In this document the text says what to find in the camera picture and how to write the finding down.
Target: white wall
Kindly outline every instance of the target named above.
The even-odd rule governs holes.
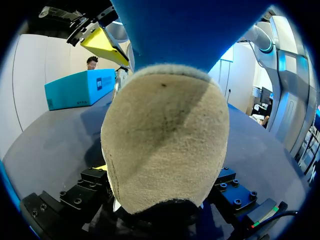
[[[248,43],[233,45],[233,62],[219,60],[208,73],[221,88],[228,103],[246,112],[252,93],[256,71],[256,59]]]
[[[258,63],[257,63],[257,68],[258,68],[257,81],[254,82],[253,85],[261,89],[262,87],[264,87],[272,92],[273,91],[272,83],[266,69],[259,66]]]
[[[12,41],[0,75],[0,159],[2,160],[16,138],[22,133],[16,113],[13,93],[13,65],[18,37]]]
[[[119,44],[126,52],[128,42]],[[2,65],[0,76],[0,159],[17,137],[48,111],[46,83],[87,70],[87,59],[94,56],[65,39],[35,34],[17,36]],[[98,69],[119,68],[99,58]]]

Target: gray table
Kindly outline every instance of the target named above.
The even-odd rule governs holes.
[[[20,198],[47,191],[57,200],[87,167],[105,162],[100,129],[110,105],[108,94],[90,107],[48,111],[14,142],[3,159]],[[272,198],[298,210],[309,190],[307,180],[282,144],[267,130],[229,105],[230,133],[225,166],[236,171],[240,184],[258,192],[258,203]],[[212,206],[216,238],[227,238],[233,228]],[[291,220],[285,217],[269,232],[271,239]]]

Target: cyan box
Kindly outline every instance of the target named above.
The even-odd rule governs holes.
[[[91,106],[111,92],[116,83],[114,69],[97,69],[65,76],[44,85],[49,110]]]

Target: computer monitor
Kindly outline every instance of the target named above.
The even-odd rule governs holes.
[[[260,102],[262,104],[269,104],[269,99],[270,99],[271,93],[272,93],[272,91],[266,89],[265,87],[262,87]]]

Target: person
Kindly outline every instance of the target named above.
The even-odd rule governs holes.
[[[264,120],[260,122],[260,124],[261,124],[265,129],[267,129],[268,120],[269,120],[270,115],[271,115],[272,103],[273,103],[273,100],[270,98],[270,99],[269,99],[269,105],[268,105],[268,107],[266,108],[266,111],[265,111]]]
[[[98,58],[96,56],[91,56],[86,61],[86,66],[88,70],[94,70],[97,66]]]

